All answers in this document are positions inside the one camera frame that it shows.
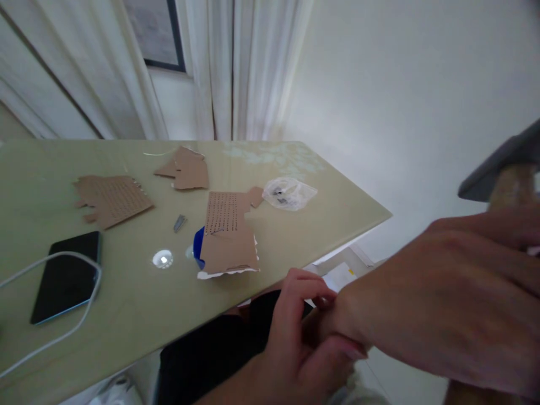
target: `blue object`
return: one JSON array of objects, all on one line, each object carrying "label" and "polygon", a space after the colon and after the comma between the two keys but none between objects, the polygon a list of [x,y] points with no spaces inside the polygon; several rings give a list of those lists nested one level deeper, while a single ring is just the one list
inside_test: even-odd
[{"label": "blue object", "polygon": [[202,270],[204,269],[204,260],[201,260],[201,249],[203,248],[204,227],[199,229],[193,238],[193,257],[197,265]]}]

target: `window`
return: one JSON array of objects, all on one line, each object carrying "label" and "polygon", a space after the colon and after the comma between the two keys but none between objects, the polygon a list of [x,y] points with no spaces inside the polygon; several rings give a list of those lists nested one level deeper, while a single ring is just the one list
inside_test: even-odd
[{"label": "window", "polygon": [[124,0],[147,66],[185,72],[175,0]]}]

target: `table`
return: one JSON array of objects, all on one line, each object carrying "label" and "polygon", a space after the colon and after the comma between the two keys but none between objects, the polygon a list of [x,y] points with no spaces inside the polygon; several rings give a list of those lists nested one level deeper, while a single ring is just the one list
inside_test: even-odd
[{"label": "table", "polygon": [[[208,190],[177,191],[152,175],[180,145],[206,156],[210,190],[248,191],[276,177],[318,189],[306,208],[263,202],[246,215],[258,242],[260,273],[198,280],[190,256],[204,225]],[[74,335],[0,380],[0,403],[56,404],[129,366],[228,308],[388,219],[391,214],[300,142],[11,141],[0,148],[0,280],[47,255],[56,241],[97,230],[77,209],[79,176],[127,174],[155,208],[103,231],[103,278]],[[187,223],[173,232],[179,214]],[[173,253],[158,269],[152,257]],[[63,334],[83,308],[29,323],[43,267],[0,290],[0,369]]]}]

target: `wall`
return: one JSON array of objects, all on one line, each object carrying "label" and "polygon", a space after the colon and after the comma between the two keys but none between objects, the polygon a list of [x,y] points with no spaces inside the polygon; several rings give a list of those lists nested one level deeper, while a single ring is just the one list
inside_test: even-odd
[{"label": "wall", "polygon": [[186,74],[149,67],[171,140],[196,140],[195,85]]},{"label": "wall", "polygon": [[540,13],[526,0],[317,1],[281,128],[388,208],[374,261],[439,217],[460,182],[540,116]]},{"label": "wall", "polygon": [[0,102],[0,142],[33,138],[30,131],[20,123],[3,102]]}]

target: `window frame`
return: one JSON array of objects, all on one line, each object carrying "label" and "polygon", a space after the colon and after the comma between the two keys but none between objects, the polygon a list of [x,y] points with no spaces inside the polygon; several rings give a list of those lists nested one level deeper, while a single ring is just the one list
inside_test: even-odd
[{"label": "window frame", "polygon": [[173,31],[174,48],[176,50],[176,58],[178,60],[178,64],[175,65],[146,58],[144,58],[144,61],[146,66],[153,66],[155,68],[162,68],[185,73],[186,63],[184,62],[184,53],[182,50],[182,40],[180,37],[180,26],[178,22],[178,12],[176,10],[176,0],[167,0],[167,8],[169,9],[170,25]]}]

